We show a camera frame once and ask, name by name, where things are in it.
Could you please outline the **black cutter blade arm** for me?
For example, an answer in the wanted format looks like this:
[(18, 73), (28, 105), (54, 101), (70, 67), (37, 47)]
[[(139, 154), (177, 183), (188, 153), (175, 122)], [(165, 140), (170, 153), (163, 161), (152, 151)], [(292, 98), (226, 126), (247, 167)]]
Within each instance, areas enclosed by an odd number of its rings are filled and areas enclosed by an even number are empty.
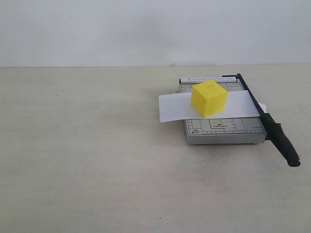
[(245, 90), (248, 91), (259, 113), (259, 119), (267, 133), (265, 140), (269, 140), (274, 144), (274, 146), (278, 149), (278, 151), (287, 161), (288, 166), (299, 167), (300, 158), (294, 146), (292, 145), (288, 137), (285, 135), (281, 124), (276, 123), (269, 113), (264, 112), (262, 107), (259, 105), (258, 101), (255, 99), (254, 95), (252, 94), (251, 90), (247, 86), (241, 74), (237, 74), (236, 78), (240, 80)]

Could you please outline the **yellow cube block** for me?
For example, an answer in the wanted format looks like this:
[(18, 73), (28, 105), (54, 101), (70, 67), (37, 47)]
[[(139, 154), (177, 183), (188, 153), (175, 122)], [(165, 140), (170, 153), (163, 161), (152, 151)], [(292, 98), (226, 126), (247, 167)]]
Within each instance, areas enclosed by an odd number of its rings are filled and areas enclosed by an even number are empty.
[(203, 118), (225, 109), (228, 91), (214, 80), (196, 84), (191, 91), (191, 105)]

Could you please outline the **grey paper cutter base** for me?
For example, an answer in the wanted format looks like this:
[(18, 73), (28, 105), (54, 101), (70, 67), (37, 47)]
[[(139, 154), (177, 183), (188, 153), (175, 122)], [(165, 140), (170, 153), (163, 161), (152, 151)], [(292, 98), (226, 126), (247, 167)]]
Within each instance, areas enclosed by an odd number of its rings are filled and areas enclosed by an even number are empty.
[[(223, 75), (216, 78), (181, 78), (179, 92), (191, 92), (195, 84), (215, 80), (226, 91), (243, 91), (236, 75)], [(207, 144), (258, 144), (263, 143), (266, 131), (259, 117), (185, 119), (185, 135), (189, 145)]]

